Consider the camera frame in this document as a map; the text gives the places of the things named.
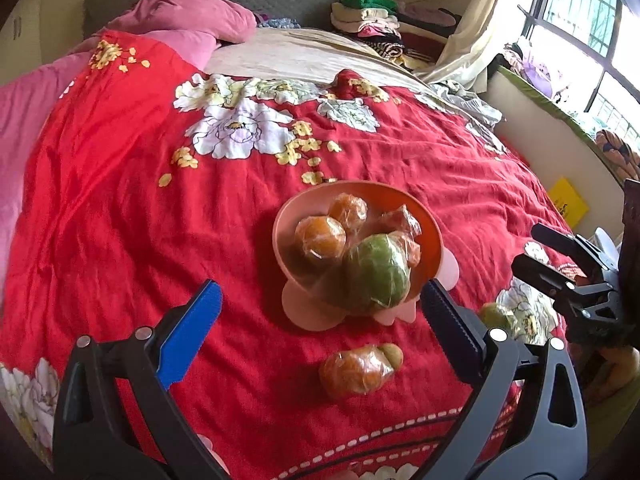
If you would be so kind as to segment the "green sleeve forearm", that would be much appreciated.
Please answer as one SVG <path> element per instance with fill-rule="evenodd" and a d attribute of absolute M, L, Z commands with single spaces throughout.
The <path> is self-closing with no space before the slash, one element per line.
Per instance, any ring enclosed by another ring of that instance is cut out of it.
<path fill-rule="evenodd" d="M 613 443 L 639 402 L 639 351 L 602 348 L 604 370 L 584 392 L 590 463 Z"/>

